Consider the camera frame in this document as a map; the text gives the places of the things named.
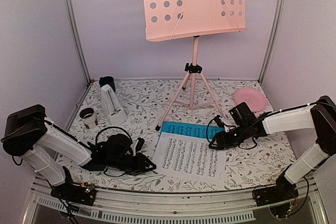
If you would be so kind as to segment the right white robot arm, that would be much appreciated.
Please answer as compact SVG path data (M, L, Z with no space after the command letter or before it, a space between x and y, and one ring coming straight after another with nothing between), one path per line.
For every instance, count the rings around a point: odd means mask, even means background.
M328 95L315 102L259 116L242 102L232 108L230 114L236 125L231 130L216 133L209 141L209 148L227 150L247 139L256 141L277 133L285 133L291 140L298 136L310 141L296 161L277 178L271 190L276 201L284 200L291 194L294 184L335 155L335 102Z

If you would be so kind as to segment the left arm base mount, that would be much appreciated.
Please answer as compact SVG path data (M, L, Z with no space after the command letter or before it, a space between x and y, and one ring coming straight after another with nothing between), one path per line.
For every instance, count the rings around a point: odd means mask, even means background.
M93 206L97 191L94 184L87 182L77 185L71 178L66 178L58 186L51 185L51 195L66 202L74 202L82 205Z

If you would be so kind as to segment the pink music stand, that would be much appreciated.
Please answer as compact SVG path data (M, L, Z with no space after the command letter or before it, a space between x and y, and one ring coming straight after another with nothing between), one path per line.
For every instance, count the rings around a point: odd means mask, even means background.
M194 103L196 77L200 76L211 100L204 106L221 108L211 90L203 69L198 65L199 39L203 35L241 32L246 30L245 0L143 0L145 34L150 42L193 38L193 60L185 66L186 75L169 106L156 126L159 131L173 105L198 109Z

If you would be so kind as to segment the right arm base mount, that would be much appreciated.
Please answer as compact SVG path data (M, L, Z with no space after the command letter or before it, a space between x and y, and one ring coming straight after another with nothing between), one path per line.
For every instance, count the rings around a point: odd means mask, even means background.
M277 180L273 186L255 188L252 192L252 196L257 206L264 206L297 198L299 193L295 184L280 179Z

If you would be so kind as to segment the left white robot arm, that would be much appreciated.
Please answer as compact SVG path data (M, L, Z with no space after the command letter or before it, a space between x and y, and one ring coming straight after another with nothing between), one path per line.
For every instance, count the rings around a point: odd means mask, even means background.
M36 173L44 176L67 200L78 195L78 188L66 180L69 173L55 163L46 152L51 149L89 172L105 172L114 168L127 175L137 175L156 169L156 165L141 153L144 139L133 141L130 134L118 128L119 134L106 141L83 143L55 124L36 104L7 117L1 143L4 151L28 163Z

